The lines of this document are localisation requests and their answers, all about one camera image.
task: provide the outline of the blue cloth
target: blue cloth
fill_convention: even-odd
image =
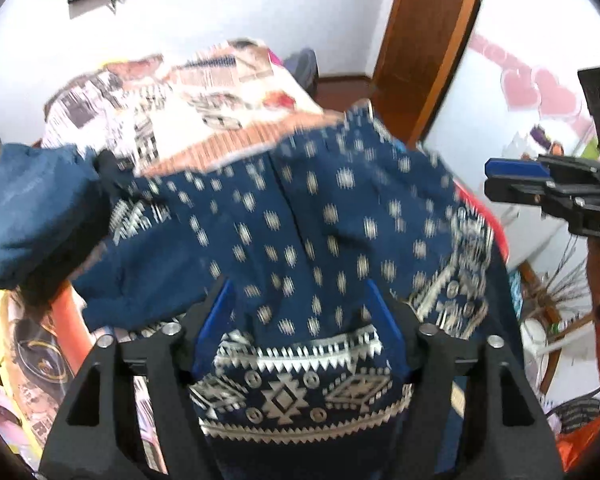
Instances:
[[[103,193],[74,145],[47,150],[5,144],[0,156],[0,288],[14,289],[78,226],[98,212]]]
[[[226,478],[368,480],[389,462],[411,377],[370,282],[450,335],[518,350],[491,229],[370,107],[213,173],[124,178],[108,251],[74,281],[85,322],[140,328],[231,280],[190,388]],[[460,431],[452,412],[440,470]]]

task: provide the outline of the pink heart decal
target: pink heart decal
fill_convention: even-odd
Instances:
[[[569,118],[580,113],[578,96],[558,83],[558,78],[545,68],[536,70],[533,80],[540,91],[540,118]]]
[[[500,86],[509,110],[529,110],[540,104],[540,93],[532,82],[531,70],[505,70]]]

